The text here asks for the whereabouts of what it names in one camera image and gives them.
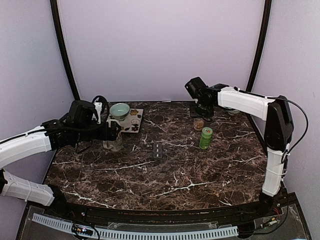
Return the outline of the grey weekly pill organizer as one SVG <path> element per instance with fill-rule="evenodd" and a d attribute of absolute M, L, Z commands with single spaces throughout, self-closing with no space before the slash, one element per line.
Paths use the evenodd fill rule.
<path fill-rule="evenodd" d="M 161 142 L 155 142 L 153 144 L 153 158 L 154 159 L 161 159 L 163 157 L 163 149 Z"/>

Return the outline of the green pill bottle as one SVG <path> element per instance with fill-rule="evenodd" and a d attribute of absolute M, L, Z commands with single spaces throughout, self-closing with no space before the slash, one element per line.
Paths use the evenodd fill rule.
<path fill-rule="evenodd" d="M 202 150 L 206 150 L 211 143 L 213 130 L 210 127 L 204 127 L 201 130 L 201 137 L 199 141 L 199 148 Z"/>

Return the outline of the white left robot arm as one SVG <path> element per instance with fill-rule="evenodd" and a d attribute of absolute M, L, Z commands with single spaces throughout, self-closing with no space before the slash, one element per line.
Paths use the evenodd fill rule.
<path fill-rule="evenodd" d="M 6 167 L 16 161 L 39 153 L 55 151 L 65 146 L 76 147 L 80 142 L 93 140 L 114 141 L 122 127 L 117 120 L 105 122 L 91 120 L 86 124 L 67 123 L 50 120 L 34 129 L 2 140 L 0 143 L 0 194 L 4 197 L 22 199 L 51 210 L 60 218 L 67 218 L 70 206 L 59 187 L 39 184 L 15 176 Z"/>

